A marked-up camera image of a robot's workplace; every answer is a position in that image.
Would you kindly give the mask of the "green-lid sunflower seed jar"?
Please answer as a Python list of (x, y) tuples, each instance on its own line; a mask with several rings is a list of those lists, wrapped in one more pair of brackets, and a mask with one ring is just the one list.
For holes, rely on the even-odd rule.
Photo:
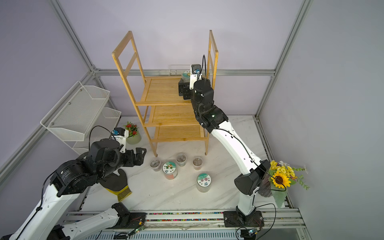
[(182, 80), (184, 82), (189, 82), (191, 79), (191, 71), (185, 71), (182, 73)]

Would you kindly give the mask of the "seed jar with red base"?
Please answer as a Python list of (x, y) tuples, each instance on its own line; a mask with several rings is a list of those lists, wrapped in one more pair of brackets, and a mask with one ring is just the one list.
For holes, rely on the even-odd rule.
[(168, 180), (173, 180), (177, 177), (177, 164), (175, 162), (169, 161), (165, 162), (162, 167), (162, 171)]

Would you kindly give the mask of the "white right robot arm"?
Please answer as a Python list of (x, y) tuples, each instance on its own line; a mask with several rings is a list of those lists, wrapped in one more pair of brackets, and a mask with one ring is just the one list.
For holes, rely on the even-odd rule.
[(198, 123), (214, 136), (230, 153), (241, 174), (234, 180), (240, 191), (239, 203), (235, 211), (224, 212), (227, 227), (263, 225), (262, 214), (254, 206), (255, 193), (267, 177), (271, 164), (261, 160), (238, 136), (227, 115), (214, 104), (214, 90), (207, 79), (185, 82), (179, 81), (179, 95), (190, 100)]

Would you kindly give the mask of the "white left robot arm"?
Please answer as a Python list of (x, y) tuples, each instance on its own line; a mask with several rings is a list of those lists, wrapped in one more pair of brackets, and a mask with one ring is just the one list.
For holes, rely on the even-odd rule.
[(139, 228), (145, 214), (138, 219), (121, 202), (86, 220), (60, 225), (67, 208), (89, 187), (102, 184), (118, 194), (128, 191), (124, 167), (140, 166), (147, 150), (126, 150), (114, 139), (102, 139), (91, 144), (89, 151), (75, 160), (60, 165), (43, 185), (41, 200), (21, 227), (3, 240), (78, 240), (105, 229)]

